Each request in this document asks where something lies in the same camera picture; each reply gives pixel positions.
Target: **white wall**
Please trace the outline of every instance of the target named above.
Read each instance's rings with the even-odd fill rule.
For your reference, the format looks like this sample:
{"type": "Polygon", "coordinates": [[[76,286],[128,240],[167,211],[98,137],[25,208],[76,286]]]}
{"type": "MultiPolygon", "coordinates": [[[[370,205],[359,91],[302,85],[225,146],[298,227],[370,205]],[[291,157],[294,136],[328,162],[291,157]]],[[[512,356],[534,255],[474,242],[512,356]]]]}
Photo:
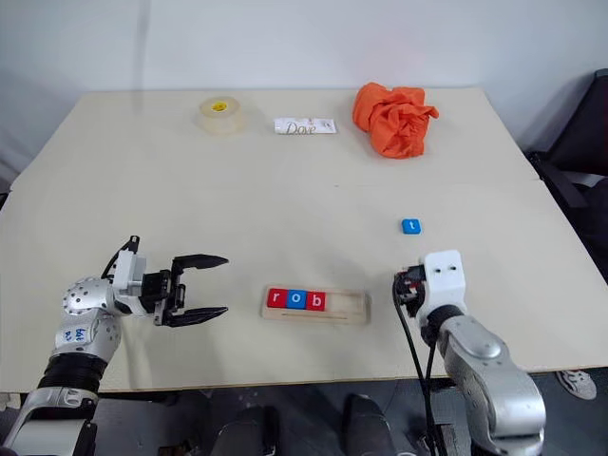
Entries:
{"type": "Polygon", "coordinates": [[[608,67],[607,24],[606,0],[0,0],[0,177],[83,91],[133,87],[479,85],[545,148],[608,67]]]}

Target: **orange towel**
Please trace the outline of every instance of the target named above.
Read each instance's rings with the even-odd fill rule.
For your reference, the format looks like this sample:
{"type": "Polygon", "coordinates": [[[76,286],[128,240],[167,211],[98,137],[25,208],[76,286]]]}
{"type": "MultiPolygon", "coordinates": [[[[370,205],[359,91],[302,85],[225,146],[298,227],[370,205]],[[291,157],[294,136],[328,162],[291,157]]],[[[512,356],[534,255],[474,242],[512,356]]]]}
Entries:
{"type": "Polygon", "coordinates": [[[371,133],[371,145],[385,157],[407,159],[425,152],[428,116],[439,117],[433,106],[424,106],[422,88],[388,90],[377,83],[365,84],[357,93],[352,121],[371,133]]]}

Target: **black chair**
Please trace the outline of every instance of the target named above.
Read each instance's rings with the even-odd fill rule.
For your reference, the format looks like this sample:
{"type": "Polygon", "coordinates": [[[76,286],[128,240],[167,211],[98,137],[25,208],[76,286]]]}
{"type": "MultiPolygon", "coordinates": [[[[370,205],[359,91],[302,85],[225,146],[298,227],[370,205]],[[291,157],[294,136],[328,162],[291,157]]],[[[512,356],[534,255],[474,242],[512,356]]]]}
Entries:
{"type": "Polygon", "coordinates": [[[551,149],[526,155],[608,282],[608,69],[551,149]]]}

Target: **white sticker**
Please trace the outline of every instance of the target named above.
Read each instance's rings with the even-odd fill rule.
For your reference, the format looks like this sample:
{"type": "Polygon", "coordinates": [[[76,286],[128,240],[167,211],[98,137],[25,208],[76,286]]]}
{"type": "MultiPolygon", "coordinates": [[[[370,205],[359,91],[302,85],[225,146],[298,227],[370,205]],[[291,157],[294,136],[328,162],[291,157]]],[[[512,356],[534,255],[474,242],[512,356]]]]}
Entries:
{"type": "Polygon", "coordinates": [[[85,328],[69,328],[64,331],[64,341],[66,342],[85,342],[86,341],[86,329],[85,328]]]}
{"type": "Polygon", "coordinates": [[[318,135],[335,132],[333,119],[296,119],[293,117],[275,119],[275,133],[279,135],[318,135]]]}

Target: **table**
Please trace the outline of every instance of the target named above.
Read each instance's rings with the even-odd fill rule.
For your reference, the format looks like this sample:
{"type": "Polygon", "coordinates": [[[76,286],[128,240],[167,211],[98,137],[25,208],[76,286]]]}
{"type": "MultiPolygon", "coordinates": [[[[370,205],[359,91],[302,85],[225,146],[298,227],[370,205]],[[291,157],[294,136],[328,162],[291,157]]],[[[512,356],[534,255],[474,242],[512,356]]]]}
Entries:
{"type": "Polygon", "coordinates": [[[392,274],[450,248],[469,309],[519,365],[608,365],[608,288],[483,92],[430,89],[440,118],[427,153],[406,161],[372,151],[350,119],[355,93],[222,92],[248,119],[230,137],[194,122],[214,92],[85,95],[0,212],[0,390],[35,387],[65,288],[98,275],[130,235],[148,271],[177,255],[228,257],[183,281],[188,307],[230,311],[181,329],[123,318],[105,391],[413,377],[392,274]],[[274,117],[297,116],[333,117],[339,134],[274,134],[274,117]],[[423,234],[403,235],[403,218],[423,234]],[[264,320],[271,283],[364,289],[370,324],[264,320]]]}

